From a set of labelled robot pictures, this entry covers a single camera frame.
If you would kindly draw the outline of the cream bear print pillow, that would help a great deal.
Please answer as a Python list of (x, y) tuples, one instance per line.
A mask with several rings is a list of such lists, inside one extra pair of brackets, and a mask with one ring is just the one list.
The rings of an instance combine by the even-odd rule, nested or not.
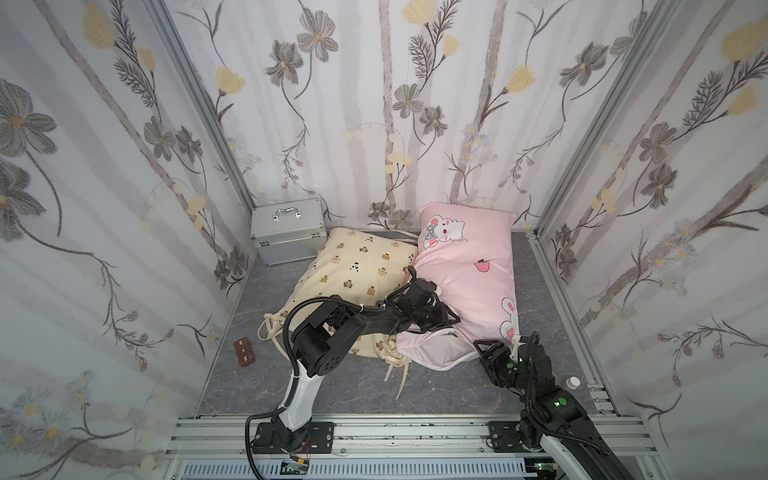
[(290, 310), (299, 302), (338, 295), (354, 304), (373, 305), (409, 279), (407, 268), (417, 255), (411, 240), (388, 239), (363, 231), (337, 227), (307, 271), (298, 280), (286, 304), (268, 313), (259, 338), (284, 349), (280, 335)]

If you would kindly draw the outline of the pink cartoon print pillow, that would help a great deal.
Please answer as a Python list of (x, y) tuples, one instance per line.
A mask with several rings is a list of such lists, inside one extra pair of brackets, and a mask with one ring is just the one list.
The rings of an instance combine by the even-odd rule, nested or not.
[(515, 352), (521, 339), (512, 245), (516, 215), (441, 202), (417, 211), (417, 276), (439, 287), (440, 301), (459, 322), (435, 332), (398, 334), (399, 353), (446, 371), (476, 358), (478, 340), (500, 341)]

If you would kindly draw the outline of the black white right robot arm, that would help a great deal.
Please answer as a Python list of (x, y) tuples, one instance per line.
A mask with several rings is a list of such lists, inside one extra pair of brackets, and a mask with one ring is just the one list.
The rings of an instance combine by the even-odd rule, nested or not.
[(632, 477), (585, 408), (557, 385), (538, 333), (525, 336), (516, 352), (495, 340), (477, 340), (473, 346), (491, 383), (517, 395), (522, 404), (517, 420), (488, 424), (494, 452), (544, 452), (569, 479)]

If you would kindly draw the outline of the small white capped bottle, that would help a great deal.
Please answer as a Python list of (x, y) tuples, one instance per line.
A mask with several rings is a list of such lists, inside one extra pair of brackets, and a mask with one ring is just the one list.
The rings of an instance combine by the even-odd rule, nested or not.
[(564, 382), (564, 387), (569, 391), (575, 391), (581, 385), (582, 385), (581, 380), (576, 376), (570, 376)]

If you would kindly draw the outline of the white ribbed vent strip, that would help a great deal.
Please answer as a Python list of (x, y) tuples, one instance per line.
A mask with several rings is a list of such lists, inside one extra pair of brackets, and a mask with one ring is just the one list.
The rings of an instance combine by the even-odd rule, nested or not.
[(522, 458), (315, 459), (307, 466), (291, 460), (256, 463), (263, 479), (528, 479)]

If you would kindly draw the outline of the silver aluminium case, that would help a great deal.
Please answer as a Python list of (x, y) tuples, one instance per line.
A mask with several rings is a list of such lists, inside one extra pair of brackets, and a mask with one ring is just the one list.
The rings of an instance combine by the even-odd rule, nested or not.
[(250, 238), (265, 265), (316, 257), (327, 241), (317, 198), (256, 207)]

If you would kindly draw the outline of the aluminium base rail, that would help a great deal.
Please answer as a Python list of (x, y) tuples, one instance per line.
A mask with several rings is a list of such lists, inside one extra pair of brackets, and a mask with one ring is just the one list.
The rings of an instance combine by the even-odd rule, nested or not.
[(266, 420), (251, 426), (243, 416), (180, 419), (165, 450), (167, 479), (250, 479), (262, 460), (522, 458), (537, 475), (562, 471), (546, 453), (496, 453), (488, 424), (511, 415), (315, 415), (308, 437), (293, 449), (277, 448)]

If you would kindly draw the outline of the brown wall socket block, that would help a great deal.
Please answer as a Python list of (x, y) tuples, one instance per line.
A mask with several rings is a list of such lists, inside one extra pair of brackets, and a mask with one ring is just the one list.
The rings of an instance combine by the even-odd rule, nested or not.
[(255, 362), (252, 344), (247, 337), (235, 340), (233, 342), (233, 348), (236, 354), (237, 363), (241, 368), (248, 367)]

